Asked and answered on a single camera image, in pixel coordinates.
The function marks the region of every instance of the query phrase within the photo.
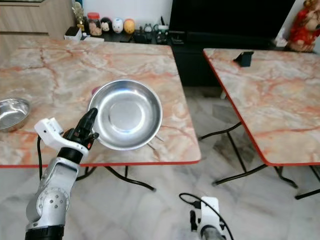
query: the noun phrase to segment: metal bowl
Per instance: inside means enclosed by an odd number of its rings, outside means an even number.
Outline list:
[[[30,112],[30,104],[22,98],[0,100],[0,131],[11,132],[23,127]]]
[[[147,144],[159,131],[162,107],[158,96],[133,80],[116,80],[100,87],[88,109],[97,108],[92,132],[114,150],[133,150]]]

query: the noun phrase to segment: egg-shaped figurine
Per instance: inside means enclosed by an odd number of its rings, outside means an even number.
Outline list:
[[[123,28],[127,34],[133,34],[135,31],[135,21],[131,18],[126,19],[124,21]]]
[[[102,31],[109,32],[110,29],[112,28],[111,20],[109,18],[107,18],[107,17],[103,17],[101,19],[101,28],[102,28]]]
[[[112,22],[112,29],[117,34],[121,33],[124,29],[124,21],[121,18],[115,18]]]

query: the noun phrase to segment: marble table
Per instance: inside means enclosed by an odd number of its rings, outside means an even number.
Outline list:
[[[110,81],[132,79],[152,88],[163,109],[161,128],[151,142],[131,151],[111,150],[95,141],[82,166],[195,164],[201,158],[173,52],[169,46],[26,41],[0,66],[0,99],[31,103],[26,125],[0,133],[0,167],[37,167],[34,125],[55,117],[63,129],[76,126],[92,90]],[[43,165],[56,152],[41,146]]]
[[[320,165],[320,56],[255,50],[251,66],[240,67],[233,59],[243,51],[204,55],[262,161]]]

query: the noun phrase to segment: white wall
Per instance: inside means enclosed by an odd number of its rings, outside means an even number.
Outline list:
[[[283,34],[283,37],[285,39],[288,39],[289,35],[290,35],[290,29],[292,24],[294,23],[294,20],[296,18],[296,15],[298,14],[298,12],[300,10],[302,10],[302,8],[304,7],[304,1],[305,0],[295,0],[288,16],[286,17],[283,26],[285,28],[285,32]]]
[[[320,54],[320,37],[316,39],[313,51],[315,51],[317,54]]]
[[[172,0],[83,0],[84,13],[98,12],[100,17],[131,18],[144,27],[145,23],[159,24],[160,17],[169,24]]]

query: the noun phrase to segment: television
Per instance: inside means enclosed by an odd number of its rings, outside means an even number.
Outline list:
[[[295,0],[173,0],[172,33],[274,39]]]

